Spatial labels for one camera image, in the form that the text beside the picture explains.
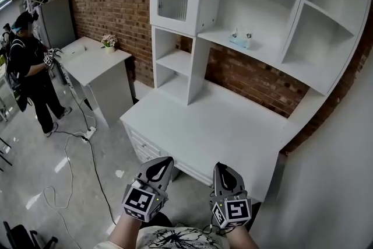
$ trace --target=potted plant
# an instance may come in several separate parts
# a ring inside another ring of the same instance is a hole
[[[101,43],[104,44],[105,50],[107,54],[114,53],[115,52],[115,43],[118,42],[118,39],[113,34],[106,34],[103,36],[103,39],[101,40]]]

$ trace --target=small blue object on shelf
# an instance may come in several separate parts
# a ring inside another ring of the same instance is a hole
[[[235,32],[230,35],[229,41],[242,48],[249,49],[251,42],[251,33],[247,33],[244,36],[239,36],[238,30],[236,29]]]

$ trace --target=black and white marker cube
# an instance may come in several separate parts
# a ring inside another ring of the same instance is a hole
[[[53,60],[49,56],[46,55],[44,57],[44,62],[45,62],[46,65],[51,66]]]
[[[122,205],[127,215],[149,222],[163,207],[162,196],[127,185]]]
[[[212,212],[220,228],[242,226],[251,219],[247,199],[216,202]]]

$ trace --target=white wall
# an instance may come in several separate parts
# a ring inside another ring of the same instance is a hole
[[[373,53],[326,122],[288,158],[251,229],[261,248],[367,248],[373,240]]]
[[[2,10],[0,10],[0,33],[3,33],[3,27],[5,24],[9,23],[12,27],[13,23],[16,21],[17,17],[21,14],[20,5],[22,0],[12,1]]]

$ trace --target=forearm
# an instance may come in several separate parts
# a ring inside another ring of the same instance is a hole
[[[25,77],[36,75],[37,73],[39,73],[43,69],[45,69],[45,63],[38,64],[38,65],[32,65],[29,69],[29,72],[27,73],[27,75]]]
[[[140,220],[123,213],[108,240],[123,249],[135,249],[140,226]]]
[[[247,232],[245,226],[238,226],[227,233],[230,249],[259,249]]]

